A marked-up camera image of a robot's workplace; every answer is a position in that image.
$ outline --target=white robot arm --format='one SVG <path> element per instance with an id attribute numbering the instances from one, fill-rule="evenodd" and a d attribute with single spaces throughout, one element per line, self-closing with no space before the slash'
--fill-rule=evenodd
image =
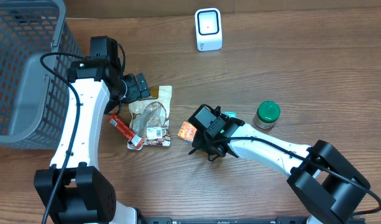
<path id="1" fill-rule="evenodd" d="M 285 142 L 208 105 L 201 105 L 188 121 L 197 129 L 189 154 L 204 151 L 209 161 L 226 154 L 252 159 L 288 177 L 288 184 L 311 213 L 308 224 L 348 223 L 353 215 L 364 213 L 354 210 L 366 194 L 379 202 L 376 210 L 381 209 L 368 181 L 327 142 L 319 140 L 313 147 Z M 322 184 L 315 179 L 320 170 L 329 173 Z"/>
<path id="2" fill-rule="evenodd" d="M 80 120 L 76 138 L 73 144 L 73 155 L 70 157 L 67 168 L 77 168 L 80 163 L 85 163 L 88 167 L 98 166 L 98 143 L 101 132 L 103 112 L 110 99 L 110 92 L 103 80 L 96 82 L 93 78 L 79 79 L 73 83 L 75 90 L 80 96 L 82 103 Z M 59 147 L 51 160 L 50 167 L 61 169 L 65 160 L 68 143 L 76 115 L 76 100 L 70 90 L 70 101 L 63 128 L 62 138 Z M 110 224 L 136 224 L 137 211 L 134 208 L 126 207 L 116 201 L 115 215 Z"/>

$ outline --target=orange box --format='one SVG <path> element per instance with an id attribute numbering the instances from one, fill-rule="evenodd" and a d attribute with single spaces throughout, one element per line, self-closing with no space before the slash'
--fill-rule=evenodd
<path id="1" fill-rule="evenodd" d="M 197 129 L 189 122 L 184 121 L 179 129 L 178 137 L 188 142 L 193 142 Z"/>

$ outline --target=small blue object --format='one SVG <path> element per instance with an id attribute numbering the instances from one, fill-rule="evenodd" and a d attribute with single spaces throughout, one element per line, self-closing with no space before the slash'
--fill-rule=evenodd
<path id="1" fill-rule="evenodd" d="M 228 115 L 230 118 L 237 118 L 237 113 L 233 111 L 223 111 L 222 113 Z"/>

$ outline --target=white device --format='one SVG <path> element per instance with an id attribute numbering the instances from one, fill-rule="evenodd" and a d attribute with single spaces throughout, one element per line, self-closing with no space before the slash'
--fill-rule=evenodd
<path id="1" fill-rule="evenodd" d="M 196 42 L 199 51 L 222 48 L 221 12 L 216 8 L 199 9 L 195 14 Z"/>

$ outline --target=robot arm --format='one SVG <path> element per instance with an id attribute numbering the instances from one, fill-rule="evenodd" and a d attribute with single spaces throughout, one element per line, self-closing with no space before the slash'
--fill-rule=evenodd
<path id="1" fill-rule="evenodd" d="M 72 90 L 60 144 L 50 168 L 35 173 L 34 186 L 54 223 L 136 224 L 138 211 L 116 201 L 114 187 L 99 171 L 98 143 L 103 114 L 150 96 L 149 88 L 142 74 L 137 80 L 133 74 L 122 76 L 115 40 L 93 37 L 91 54 L 72 62 L 67 74 L 81 105 L 70 159 L 63 167 L 79 103 Z M 76 187 L 65 187 L 73 181 Z"/>
<path id="2" fill-rule="evenodd" d="M 310 146 L 293 144 L 279 140 L 257 131 L 249 124 L 239 126 L 231 137 L 243 136 L 255 136 L 257 138 L 265 139 L 302 157 L 307 157 L 309 155 L 307 149 Z M 228 146 L 230 150 L 239 158 L 259 161 L 285 177 L 289 177 L 291 175 L 291 169 L 293 167 L 299 167 L 302 163 L 301 160 L 285 154 L 284 152 L 260 141 L 233 140 L 228 144 Z"/>
<path id="3" fill-rule="evenodd" d="M 188 121 L 197 129 L 189 154 L 204 151 L 209 161 L 226 154 L 252 159 L 288 177 L 312 214 L 308 223 L 348 223 L 366 193 L 374 194 L 363 175 L 327 142 L 310 147 L 281 141 L 208 105 L 201 105 Z M 322 184 L 315 179 L 320 169 L 329 172 Z"/>

